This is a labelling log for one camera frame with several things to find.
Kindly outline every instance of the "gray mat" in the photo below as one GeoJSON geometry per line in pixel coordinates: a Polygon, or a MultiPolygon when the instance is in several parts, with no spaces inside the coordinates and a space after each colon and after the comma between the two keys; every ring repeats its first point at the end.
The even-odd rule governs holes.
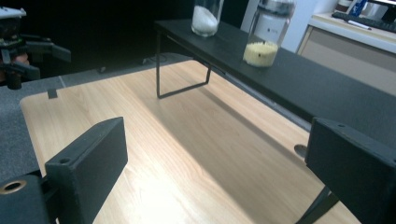
{"type": "MultiPolygon", "coordinates": [[[[167,65],[188,59],[190,58],[183,55],[165,53],[162,54],[160,62],[161,65],[167,65]]],[[[155,57],[152,57],[142,60],[141,64],[131,64],[131,67],[117,71],[98,68],[61,77],[24,82],[22,88],[17,91],[0,87],[0,182],[38,170],[33,145],[21,112],[21,99],[29,95],[46,92],[49,89],[61,89],[116,77],[154,68],[155,65],[155,57]]]]}

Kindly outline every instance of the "cabinet door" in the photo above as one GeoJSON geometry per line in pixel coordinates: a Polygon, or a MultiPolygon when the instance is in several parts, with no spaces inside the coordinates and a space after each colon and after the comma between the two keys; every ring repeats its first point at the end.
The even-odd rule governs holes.
{"type": "Polygon", "coordinates": [[[396,55],[309,27],[299,54],[396,96],[396,55]]]}

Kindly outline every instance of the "black metal leg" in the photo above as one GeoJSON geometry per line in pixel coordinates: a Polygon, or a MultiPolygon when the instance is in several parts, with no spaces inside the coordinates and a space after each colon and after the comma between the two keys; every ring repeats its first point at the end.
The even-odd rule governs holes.
{"type": "Polygon", "coordinates": [[[156,63],[156,82],[157,82],[157,97],[159,99],[162,99],[162,98],[165,98],[165,97],[168,97],[171,95],[175,95],[175,94],[181,93],[183,91],[189,91],[189,90],[192,90],[197,87],[202,87],[202,86],[206,85],[207,83],[209,83],[210,73],[212,71],[211,64],[209,64],[207,67],[205,82],[198,83],[198,84],[195,84],[195,85],[192,85],[192,86],[189,86],[189,87],[177,90],[177,91],[170,91],[168,93],[161,94],[161,90],[160,90],[160,87],[161,87],[161,84],[160,84],[160,53],[161,53],[161,32],[158,32],[157,33],[157,53],[156,53],[156,61],[157,61],[157,63],[156,63]]]}
{"type": "Polygon", "coordinates": [[[161,99],[160,94],[160,53],[161,53],[161,33],[157,33],[157,53],[156,53],[156,79],[157,79],[157,97],[161,99]]]}
{"type": "Polygon", "coordinates": [[[324,187],[318,197],[309,206],[297,224],[312,224],[326,214],[336,203],[338,198],[327,187],[324,187]]]}

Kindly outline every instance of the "black table frame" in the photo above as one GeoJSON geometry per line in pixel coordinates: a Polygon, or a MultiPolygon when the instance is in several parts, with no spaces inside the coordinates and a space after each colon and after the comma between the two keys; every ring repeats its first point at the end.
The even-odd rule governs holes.
{"type": "MultiPolygon", "coordinates": [[[[390,147],[396,147],[396,138],[393,137],[396,133],[396,97],[284,49],[278,51],[273,66],[250,66],[242,60],[248,34],[224,22],[211,37],[195,35],[191,31],[191,20],[156,21],[154,25],[158,32],[158,98],[207,84],[212,66],[216,66],[308,122],[314,117],[337,120],[390,147]],[[162,35],[208,63],[205,82],[161,94],[162,35]]],[[[337,196],[325,186],[297,223],[314,222],[337,202],[337,196]]]]}

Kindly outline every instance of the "black shelf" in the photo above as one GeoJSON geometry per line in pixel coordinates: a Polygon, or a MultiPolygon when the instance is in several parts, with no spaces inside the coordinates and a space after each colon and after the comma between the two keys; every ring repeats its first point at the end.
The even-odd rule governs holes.
{"type": "Polygon", "coordinates": [[[396,148],[396,97],[280,49],[273,66],[253,67],[242,57],[248,34],[225,22],[211,37],[191,31],[191,20],[155,21],[155,29],[218,69],[311,122],[345,123],[396,148]]]}

